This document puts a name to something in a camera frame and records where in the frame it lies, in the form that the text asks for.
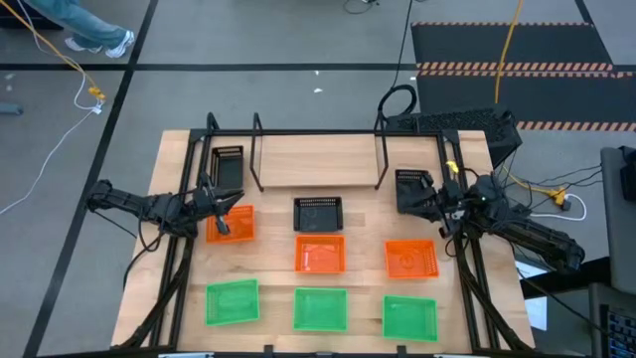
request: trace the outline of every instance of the orange plastic container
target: orange plastic container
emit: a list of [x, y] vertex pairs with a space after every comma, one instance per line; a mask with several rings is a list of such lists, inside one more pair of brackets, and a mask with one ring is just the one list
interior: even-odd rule
[[438, 277], [435, 242], [391, 240], [385, 242], [389, 278]]
[[254, 206], [241, 205], [230, 209], [225, 217], [230, 228], [229, 235], [221, 235], [217, 228], [217, 218], [208, 218], [206, 242], [209, 244], [228, 244], [254, 240]]
[[345, 237], [299, 235], [296, 237], [296, 272], [342, 273], [345, 271]]

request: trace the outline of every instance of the keyboard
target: keyboard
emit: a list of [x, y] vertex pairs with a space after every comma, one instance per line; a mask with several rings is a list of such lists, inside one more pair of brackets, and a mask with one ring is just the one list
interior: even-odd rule
[[603, 356], [636, 358], [636, 317], [607, 305], [601, 310], [605, 311], [603, 326], [609, 333], [609, 338], [604, 339]]

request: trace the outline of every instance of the blue jeans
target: blue jeans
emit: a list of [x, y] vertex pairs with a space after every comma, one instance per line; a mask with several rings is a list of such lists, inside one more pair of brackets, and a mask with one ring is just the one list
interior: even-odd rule
[[24, 0], [42, 15], [73, 31], [76, 43], [86, 49], [106, 46], [114, 49], [123, 41], [126, 30], [92, 15], [79, 0]]

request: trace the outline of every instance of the wooden tabletop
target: wooden tabletop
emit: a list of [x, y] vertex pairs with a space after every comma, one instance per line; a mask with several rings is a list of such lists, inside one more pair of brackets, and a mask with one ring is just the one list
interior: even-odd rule
[[[177, 192], [187, 147], [188, 131], [165, 131], [149, 192]], [[483, 132], [460, 132], [466, 167], [479, 173], [492, 169]], [[438, 224], [399, 215], [396, 210], [396, 169], [428, 170], [436, 186], [442, 183], [434, 138], [387, 137], [390, 168], [379, 190], [368, 188], [267, 188], [259, 192], [249, 175], [250, 138], [214, 137], [212, 146], [242, 145], [245, 196], [239, 204], [256, 210], [253, 242], [210, 245], [205, 237], [195, 242], [190, 279], [178, 348], [186, 351], [254, 351], [273, 344], [277, 352], [394, 353], [406, 345], [409, 353], [470, 352], [470, 342], [457, 265], [444, 252], [445, 240]], [[382, 161], [380, 141], [378, 163]], [[196, 168], [200, 153], [195, 155]], [[193, 170], [191, 183], [194, 183]], [[294, 272], [293, 198], [340, 196], [343, 201], [347, 240], [347, 271], [342, 274]], [[156, 228], [144, 225], [144, 236]], [[205, 232], [205, 223], [199, 225]], [[435, 247], [439, 278], [391, 280], [385, 270], [385, 240], [430, 239]], [[167, 240], [133, 268], [124, 292], [112, 343], [121, 343], [133, 332], [157, 299]], [[491, 297], [508, 324], [529, 345], [533, 336], [519, 286], [510, 245], [495, 237], [481, 240]], [[141, 250], [137, 245], [135, 252]], [[260, 283], [260, 320], [226, 326], [205, 324], [205, 290], [210, 283], [257, 278]], [[349, 292], [349, 330], [346, 333], [298, 332], [292, 329], [293, 292], [297, 286], [343, 287]], [[385, 294], [430, 297], [437, 300], [439, 342], [388, 340], [382, 336], [382, 299]], [[488, 345], [482, 309], [475, 300], [482, 346]], [[173, 307], [166, 309], [162, 342], [167, 342]]]

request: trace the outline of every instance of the green plastic container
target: green plastic container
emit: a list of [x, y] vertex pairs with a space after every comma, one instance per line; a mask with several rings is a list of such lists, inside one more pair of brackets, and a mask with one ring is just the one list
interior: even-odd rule
[[389, 339], [437, 342], [437, 302], [430, 298], [385, 295], [382, 330]]
[[206, 289], [206, 325], [249, 322], [259, 318], [257, 279], [208, 285]]
[[344, 288], [296, 288], [294, 330], [346, 332], [347, 290]]

